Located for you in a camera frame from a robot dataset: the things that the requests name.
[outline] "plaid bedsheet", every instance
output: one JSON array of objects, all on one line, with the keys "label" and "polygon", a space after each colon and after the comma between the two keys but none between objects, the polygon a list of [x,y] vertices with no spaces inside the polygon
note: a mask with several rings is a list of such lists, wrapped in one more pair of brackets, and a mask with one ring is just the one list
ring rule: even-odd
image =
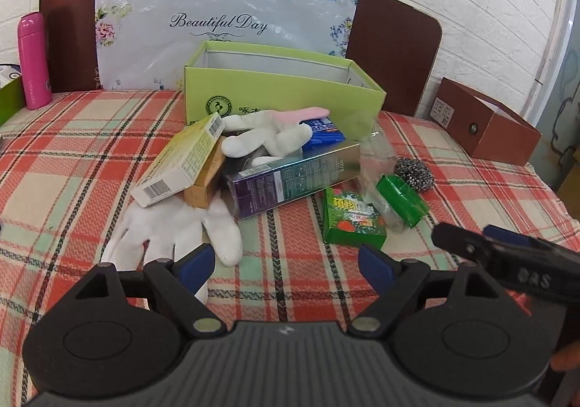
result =
[{"label": "plaid bedsheet", "polygon": [[[183,127],[184,104],[170,91],[88,91],[56,95],[0,128],[0,406],[34,393],[20,357],[38,320],[96,262],[131,184]],[[436,187],[431,213],[415,229],[390,235],[384,251],[442,270],[456,258],[430,240],[435,223],[472,230],[487,224],[580,250],[580,225],[533,169],[470,159],[439,126],[381,113],[400,156],[420,158]],[[321,206],[311,196],[239,222],[244,258],[219,262],[208,306],[227,322],[349,322],[375,297],[357,269],[355,248],[321,241]]]}]

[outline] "yellow and white box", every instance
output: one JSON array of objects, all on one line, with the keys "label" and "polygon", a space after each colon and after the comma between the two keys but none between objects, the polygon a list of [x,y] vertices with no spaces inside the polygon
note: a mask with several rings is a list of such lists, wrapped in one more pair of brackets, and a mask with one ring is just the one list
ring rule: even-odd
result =
[{"label": "yellow and white box", "polygon": [[222,132],[214,113],[177,133],[131,190],[135,201],[147,207],[191,186]]}]

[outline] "purple box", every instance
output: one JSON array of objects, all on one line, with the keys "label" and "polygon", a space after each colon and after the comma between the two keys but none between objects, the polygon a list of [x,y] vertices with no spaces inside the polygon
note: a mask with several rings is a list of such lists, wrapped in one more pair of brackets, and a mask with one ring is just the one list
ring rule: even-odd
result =
[{"label": "purple box", "polygon": [[360,172],[358,142],[344,141],[227,176],[236,216],[254,216],[303,198]]}]

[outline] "brown wooden headboard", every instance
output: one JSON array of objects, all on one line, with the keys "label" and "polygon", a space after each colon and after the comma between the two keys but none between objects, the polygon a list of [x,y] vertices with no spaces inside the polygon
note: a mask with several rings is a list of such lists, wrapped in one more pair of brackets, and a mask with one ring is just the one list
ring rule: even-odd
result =
[{"label": "brown wooden headboard", "polygon": [[[54,92],[100,88],[95,0],[40,0]],[[383,110],[415,114],[439,49],[437,20],[397,0],[359,0],[347,58],[387,92]]]}]

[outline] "blue plastic packet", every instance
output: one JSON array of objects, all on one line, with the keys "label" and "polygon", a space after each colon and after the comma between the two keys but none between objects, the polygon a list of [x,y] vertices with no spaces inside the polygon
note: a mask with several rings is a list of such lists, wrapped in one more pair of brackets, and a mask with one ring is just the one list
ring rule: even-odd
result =
[{"label": "blue plastic packet", "polygon": [[312,138],[302,146],[302,151],[315,149],[321,145],[337,144],[346,140],[334,123],[327,117],[321,119],[309,119],[301,124],[308,124],[312,128]]}]

